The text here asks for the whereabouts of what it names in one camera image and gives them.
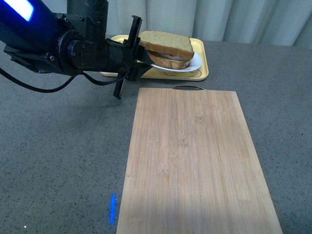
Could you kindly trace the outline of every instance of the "bread slice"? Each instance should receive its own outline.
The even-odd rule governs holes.
[[[163,31],[142,31],[138,35],[140,45],[149,51],[167,54],[172,57],[178,56],[190,60],[194,56],[190,38],[184,35],[167,33]]]
[[[169,59],[153,51],[147,51],[147,53],[149,57],[151,58],[151,60],[154,61],[155,65],[160,66],[160,67],[180,70],[180,69],[187,68],[191,62],[191,60],[179,61],[179,60]]]

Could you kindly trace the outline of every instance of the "bamboo cutting board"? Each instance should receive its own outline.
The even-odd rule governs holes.
[[[237,95],[141,88],[117,234],[282,233]]]

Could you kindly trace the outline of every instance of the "speckled countertop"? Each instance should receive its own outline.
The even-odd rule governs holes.
[[[204,45],[206,80],[127,82],[121,100],[82,76],[54,94],[0,77],[0,233],[115,233],[138,89],[180,84],[237,92],[283,232],[312,233],[312,50]],[[3,52],[0,67],[37,87],[67,79]]]

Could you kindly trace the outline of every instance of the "blue led strip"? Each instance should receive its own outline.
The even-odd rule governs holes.
[[[9,6],[11,6],[20,16],[26,21],[30,21],[34,7],[27,0],[4,0]]]
[[[110,214],[111,224],[113,224],[115,219],[115,204],[116,204],[116,194],[113,194],[111,199],[111,214]]]

